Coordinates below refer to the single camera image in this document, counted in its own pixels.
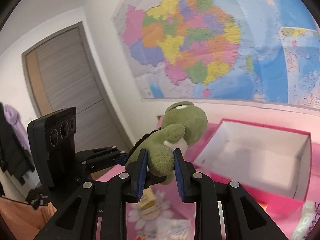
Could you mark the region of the person's left hand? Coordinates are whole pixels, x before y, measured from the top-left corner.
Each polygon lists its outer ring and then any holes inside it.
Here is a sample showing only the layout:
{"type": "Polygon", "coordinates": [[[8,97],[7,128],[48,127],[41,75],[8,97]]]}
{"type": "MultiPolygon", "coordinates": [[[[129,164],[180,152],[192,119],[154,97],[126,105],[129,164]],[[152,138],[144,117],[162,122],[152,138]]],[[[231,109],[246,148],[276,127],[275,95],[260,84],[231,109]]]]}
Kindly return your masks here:
{"type": "Polygon", "coordinates": [[[1,216],[16,239],[34,239],[56,211],[52,203],[34,210],[26,203],[1,197],[1,216]]]}

